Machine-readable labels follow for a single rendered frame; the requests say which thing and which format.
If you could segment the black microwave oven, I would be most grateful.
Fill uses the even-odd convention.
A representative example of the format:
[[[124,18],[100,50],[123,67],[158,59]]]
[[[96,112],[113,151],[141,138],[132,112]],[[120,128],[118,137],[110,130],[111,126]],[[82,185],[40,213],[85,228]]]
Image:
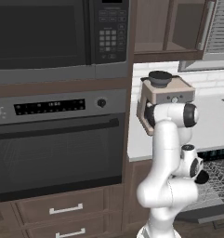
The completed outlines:
[[[130,0],[0,0],[0,85],[127,76]]]

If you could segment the black dishwasher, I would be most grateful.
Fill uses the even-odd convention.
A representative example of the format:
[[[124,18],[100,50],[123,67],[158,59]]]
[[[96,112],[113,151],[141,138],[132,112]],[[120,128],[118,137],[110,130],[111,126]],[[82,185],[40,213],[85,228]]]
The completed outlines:
[[[204,160],[204,163],[205,162],[213,162],[216,160],[223,160],[224,159],[224,149],[199,152],[198,156]]]

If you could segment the beige coffee machine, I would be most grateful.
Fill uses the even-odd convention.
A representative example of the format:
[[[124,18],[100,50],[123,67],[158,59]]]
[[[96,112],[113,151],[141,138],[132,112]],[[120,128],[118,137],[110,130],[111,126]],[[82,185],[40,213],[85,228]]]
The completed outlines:
[[[164,71],[149,72],[141,77],[137,117],[148,136],[161,120],[171,120],[179,128],[196,125],[199,114],[192,104],[195,89],[180,76]]]

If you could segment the black built-in oven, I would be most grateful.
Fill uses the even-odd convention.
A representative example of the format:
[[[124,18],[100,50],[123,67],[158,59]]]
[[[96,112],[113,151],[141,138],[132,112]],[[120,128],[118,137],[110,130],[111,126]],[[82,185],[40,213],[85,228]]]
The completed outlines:
[[[73,119],[119,126],[67,134],[0,139],[0,201],[7,202],[122,182],[124,89],[0,99],[0,126]],[[101,108],[99,99],[105,99]]]

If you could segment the grey range hood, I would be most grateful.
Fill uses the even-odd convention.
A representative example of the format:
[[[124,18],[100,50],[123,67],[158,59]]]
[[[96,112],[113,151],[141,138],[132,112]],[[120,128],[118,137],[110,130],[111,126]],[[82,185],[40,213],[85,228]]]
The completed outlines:
[[[224,0],[214,1],[203,57],[181,61],[178,65],[180,72],[224,70]]]

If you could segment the brown wall cupboard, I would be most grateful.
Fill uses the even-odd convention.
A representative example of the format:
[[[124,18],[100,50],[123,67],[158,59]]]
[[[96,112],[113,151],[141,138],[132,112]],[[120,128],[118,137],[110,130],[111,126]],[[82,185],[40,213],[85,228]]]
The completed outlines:
[[[138,0],[135,63],[200,60],[209,0]]]

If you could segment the brown base cupboard panel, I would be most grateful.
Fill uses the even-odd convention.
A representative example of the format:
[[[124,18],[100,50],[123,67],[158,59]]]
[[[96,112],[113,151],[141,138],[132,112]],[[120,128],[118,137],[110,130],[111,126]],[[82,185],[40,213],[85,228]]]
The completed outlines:
[[[149,175],[151,168],[151,160],[129,164],[129,191],[127,195],[127,228],[129,230],[141,228],[148,219],[150,209],[142,205],[141,182]]]

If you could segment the dark dishwasher door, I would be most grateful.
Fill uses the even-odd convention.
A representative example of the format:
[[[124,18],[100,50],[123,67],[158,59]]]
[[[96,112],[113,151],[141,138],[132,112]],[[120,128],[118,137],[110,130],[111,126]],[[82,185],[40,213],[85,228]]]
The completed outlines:
[[[221,219],[224,219],[224,205],[215,205],[206,208],[181,212],[176,216],[176,220],[178,221],[186,221],[198,224],[208,223]]]

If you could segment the brown drawer front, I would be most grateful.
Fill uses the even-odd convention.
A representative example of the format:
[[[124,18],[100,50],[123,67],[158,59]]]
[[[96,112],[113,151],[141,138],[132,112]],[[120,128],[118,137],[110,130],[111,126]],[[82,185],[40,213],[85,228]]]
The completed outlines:
[[[55,238],[56,232],[61,234],[79,231],[86,228],[86,233],[69,238],[86,238],[101,235],[107,230],[107,216],[94,216],[79,219],[64,219],[32,227],[28,230],[30,238]]]
[[[49,215],[49,208],[69,208],[80,203],[84,205],[82,210]],[[17,207],[24,224],[52,221],[59,218],[75,218],[101,212],[104,209],[104,191],[95,189],[39,196],[17,202]]]

